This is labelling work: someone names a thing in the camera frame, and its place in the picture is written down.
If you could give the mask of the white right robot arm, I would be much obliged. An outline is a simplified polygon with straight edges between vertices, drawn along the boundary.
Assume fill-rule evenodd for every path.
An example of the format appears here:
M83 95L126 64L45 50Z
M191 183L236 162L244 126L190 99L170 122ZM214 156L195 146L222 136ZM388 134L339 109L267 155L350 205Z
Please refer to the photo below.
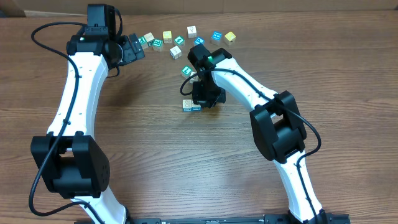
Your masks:
M326 223L307 172L304 141L306 128L318 131L300 115L294 96L266 88L246 73L225 49L210 52L203 44L192 47L187 56L199 81L190 92L193 103L212 108L226 101L230 93L247 110L254 143L272 161L289 200L291 223Z

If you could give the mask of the hedgehog block white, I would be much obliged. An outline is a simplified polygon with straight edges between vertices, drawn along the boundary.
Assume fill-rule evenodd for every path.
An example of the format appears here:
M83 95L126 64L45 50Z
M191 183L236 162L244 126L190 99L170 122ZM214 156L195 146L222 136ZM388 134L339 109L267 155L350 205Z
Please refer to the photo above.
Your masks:
M190 76L192 78L189 80L189 83L193 84L194 82L199 81L199 77L196 75L196 72L191 72Z

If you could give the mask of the acorn block yellow sides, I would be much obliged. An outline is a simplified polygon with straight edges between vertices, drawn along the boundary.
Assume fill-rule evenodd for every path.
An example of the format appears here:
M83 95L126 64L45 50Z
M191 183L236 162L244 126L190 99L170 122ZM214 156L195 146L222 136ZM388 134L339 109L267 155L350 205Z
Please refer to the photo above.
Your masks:
M193 105L192 105L192 110L193 110L193 111L201 111L201 106L200 106L200 105L193 104Z

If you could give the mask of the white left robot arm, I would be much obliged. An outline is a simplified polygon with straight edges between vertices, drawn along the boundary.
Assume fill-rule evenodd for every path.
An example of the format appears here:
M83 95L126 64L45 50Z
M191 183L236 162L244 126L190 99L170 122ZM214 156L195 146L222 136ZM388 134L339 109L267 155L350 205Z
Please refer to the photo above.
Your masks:
M92 223L130 223L128 209L110 189L110 164L95 141L94 124L109 71L144 58L144 51L136 34L117 42L107 35L74 35L64 57L68 75L57 114L47 134L33 137L30 145L39 170L29 193L29 208L44 217L79 205ZM49 212L35 209L39 180L71 202Z

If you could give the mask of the green L block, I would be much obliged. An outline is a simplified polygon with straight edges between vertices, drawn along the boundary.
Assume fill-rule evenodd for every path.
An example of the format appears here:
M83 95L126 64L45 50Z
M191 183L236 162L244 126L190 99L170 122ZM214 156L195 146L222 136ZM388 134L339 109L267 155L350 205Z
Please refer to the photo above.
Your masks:
M182 70L181 70L181 75L182 75L182 77L184 77L185 79L189 78L190 75L191 75L191 73L192 73L192 68L189 67L189 66L187 66L187 65L184 66L184 67L182 68Z

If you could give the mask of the owl block blue side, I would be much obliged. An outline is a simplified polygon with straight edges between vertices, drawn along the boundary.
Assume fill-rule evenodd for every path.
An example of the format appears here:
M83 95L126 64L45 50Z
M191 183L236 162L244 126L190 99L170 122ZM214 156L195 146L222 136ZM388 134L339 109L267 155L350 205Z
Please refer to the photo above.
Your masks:
M182 111L192 111L192 100L182 100Z

